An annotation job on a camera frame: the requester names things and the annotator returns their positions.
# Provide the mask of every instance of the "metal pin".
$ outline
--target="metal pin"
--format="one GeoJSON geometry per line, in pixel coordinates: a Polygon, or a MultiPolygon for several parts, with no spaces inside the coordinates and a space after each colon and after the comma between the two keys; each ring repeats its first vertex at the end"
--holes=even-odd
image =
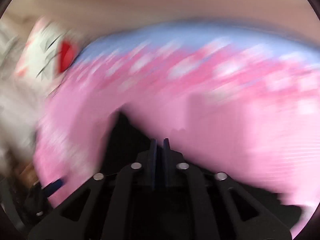
{"type": "Polygon", "coordinates": [[[140,169],[142,167],[141,163],[132,163],[131,168],[134,170],[140,169]]]}
{"type": "Polygon", "coordinates": [[[218,172],[217,174],[214,175],[216,180],[224,180],[228,177],[227,174],[225,174],[224,172],[218,172]]]}
{"type": "Polygon", "coordinates": [[[178,163],[177,164],[177,169],[179,170],[186,170],[189,168],[189,164],[188,163],[178,163]]]}
{"type": "Polygon", "coordinates": [[[93,176],[93,179],[95,180],[102,180],[104,178],[104,175],[102,173],[96,173],[93,176]]]}

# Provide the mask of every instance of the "pink fabric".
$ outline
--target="pink fabric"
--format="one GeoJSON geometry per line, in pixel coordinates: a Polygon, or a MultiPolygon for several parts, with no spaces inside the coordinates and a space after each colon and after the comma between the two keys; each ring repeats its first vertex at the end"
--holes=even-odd
{"type": "Polygon", "coordinates": [[[106,130],[122,108],[149,137],[168,137],[194,163],[280,192],[284,204],[318,204],[318,71],[230,46],[213,51],[144,48],[77,62],[39,125],[41,182],[67,178],[51,203],[99,170],[106,130]]]}

